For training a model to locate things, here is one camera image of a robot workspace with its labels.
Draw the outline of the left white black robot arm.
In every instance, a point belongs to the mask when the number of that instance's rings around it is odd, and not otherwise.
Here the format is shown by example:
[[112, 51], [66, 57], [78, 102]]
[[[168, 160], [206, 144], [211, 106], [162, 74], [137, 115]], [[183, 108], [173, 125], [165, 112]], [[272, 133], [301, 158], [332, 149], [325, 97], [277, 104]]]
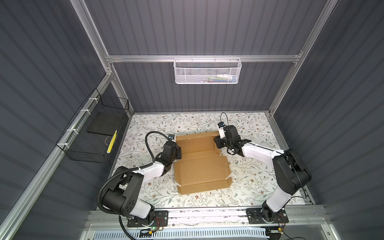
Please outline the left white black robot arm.
[[155, 208], [139, 199], [141, 187], [154, 178], [164, 176], [174, 161], [181, 158], [182, 148], [176, 142], [167, 141], [153, 163], [132, 169], [119, 167], [97, 195], [99, 209], [108, 214], [152, 222]]

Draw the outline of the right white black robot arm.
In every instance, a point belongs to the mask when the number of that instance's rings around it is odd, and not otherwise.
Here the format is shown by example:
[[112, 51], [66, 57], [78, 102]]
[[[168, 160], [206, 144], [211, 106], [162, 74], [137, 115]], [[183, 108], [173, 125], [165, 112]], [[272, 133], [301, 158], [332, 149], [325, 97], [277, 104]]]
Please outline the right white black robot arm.
[[224, 122], [218, 123], [218, 130], [219, 136], [214, 138], [217, 148], [226, 148], [230, 155], [253, 158], [273, 166], [278, 186], [263, 202], [261, 210], [263, 218], [271, 222], [296, 192], [312, 179], [308, 167], [293, 149], [273, 150], [262, 147], [251, 140], [242, 139], [235, 126], [225, 125]]

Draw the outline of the yellow green striped tool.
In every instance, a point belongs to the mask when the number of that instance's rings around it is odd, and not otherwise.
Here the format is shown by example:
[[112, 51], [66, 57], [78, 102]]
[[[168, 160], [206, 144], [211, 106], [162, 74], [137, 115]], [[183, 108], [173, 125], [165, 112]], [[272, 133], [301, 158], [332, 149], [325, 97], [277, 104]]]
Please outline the yellow green striped tool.
[[108, 154], [110, 154], [110, 153], [112, 152], [112, 149], [113, 149], [113, 147], [114, 147], [115, 141], [116, 141], [116, 139], [117, 139], [117, 135], [118, 135], [118, 132], [115, 131], [115, 133], [114, 133], [114, 135], [112, 136], [111, 141], [110, 141], [110, 143], [109, 143], [109, 145], [108, 145], [108, 148], [107, 148], [107, 153], [108, 153]]

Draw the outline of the markers in white basket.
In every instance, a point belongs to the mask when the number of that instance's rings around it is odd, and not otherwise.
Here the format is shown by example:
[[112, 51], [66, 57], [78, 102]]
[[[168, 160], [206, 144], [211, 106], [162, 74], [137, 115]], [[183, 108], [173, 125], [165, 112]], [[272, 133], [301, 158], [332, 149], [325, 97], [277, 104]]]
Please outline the markers in white basket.
[[230, 84], [236, 84], [238, 82], [238, 76], [236, 75], [215, 75], [215, 76], [203, 76], [202, 79], [200, 79], [200, 82], [202, 83], [230, 83]]

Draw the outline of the black foam pad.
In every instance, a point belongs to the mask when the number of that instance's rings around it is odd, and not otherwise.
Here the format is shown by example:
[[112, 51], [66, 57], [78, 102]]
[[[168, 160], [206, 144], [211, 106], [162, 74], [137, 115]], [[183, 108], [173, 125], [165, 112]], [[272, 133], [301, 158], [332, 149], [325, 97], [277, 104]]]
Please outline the black foam pad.
[[87, 128], [87, 132], [111, 137], [117, 130], [119, 121], [120, 116], [99, 112]]

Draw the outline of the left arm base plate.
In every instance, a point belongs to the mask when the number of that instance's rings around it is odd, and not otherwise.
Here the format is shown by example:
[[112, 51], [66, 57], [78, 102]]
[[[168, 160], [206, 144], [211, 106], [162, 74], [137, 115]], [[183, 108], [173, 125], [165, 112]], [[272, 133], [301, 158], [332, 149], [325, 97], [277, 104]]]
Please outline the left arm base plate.
[[127, 227], [166, 227], [168, 225], [168, 219], [169, 211], [154, 210], [144, 219], [139, 217], [129, 218]]

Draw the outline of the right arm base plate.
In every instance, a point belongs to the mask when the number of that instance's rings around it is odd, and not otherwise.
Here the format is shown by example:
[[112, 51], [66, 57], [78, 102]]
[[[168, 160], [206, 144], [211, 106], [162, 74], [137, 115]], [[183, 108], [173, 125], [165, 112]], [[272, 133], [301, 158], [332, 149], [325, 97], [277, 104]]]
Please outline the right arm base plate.
[[274, 213], [265, 208], [248, 208], [246, 216], [250, 224], [287, 224], [289, 222], [285, 210]]

